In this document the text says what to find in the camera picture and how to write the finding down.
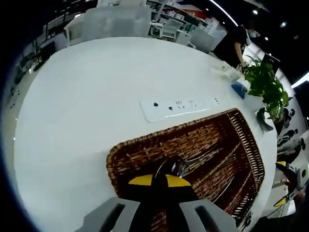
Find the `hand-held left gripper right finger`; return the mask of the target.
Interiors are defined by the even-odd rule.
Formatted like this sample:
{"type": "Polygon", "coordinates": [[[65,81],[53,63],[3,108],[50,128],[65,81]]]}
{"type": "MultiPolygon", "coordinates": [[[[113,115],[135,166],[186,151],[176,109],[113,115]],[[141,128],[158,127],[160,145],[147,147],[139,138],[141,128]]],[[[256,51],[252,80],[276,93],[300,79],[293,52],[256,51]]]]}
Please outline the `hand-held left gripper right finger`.
{"type": "Polygon", "coordinates": [[[189,182],[167,175],[166,220],[171,232],[237,232],[235,219],[207,199],[199,199],[189,182]]]}

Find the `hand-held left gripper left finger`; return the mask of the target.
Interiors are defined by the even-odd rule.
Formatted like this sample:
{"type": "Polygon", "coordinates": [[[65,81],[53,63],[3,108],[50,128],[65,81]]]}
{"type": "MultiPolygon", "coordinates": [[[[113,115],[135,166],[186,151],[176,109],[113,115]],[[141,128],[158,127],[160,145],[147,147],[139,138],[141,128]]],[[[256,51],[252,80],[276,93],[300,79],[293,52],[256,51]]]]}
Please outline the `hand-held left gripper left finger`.
{"type": "Polygon", "coordinates": [[[82,232],[149,231],[156,212],[162,208],[167,177],[161,174],[138,176],[126,186],[126,196],[111,197],[88,213],[82,232]]]}

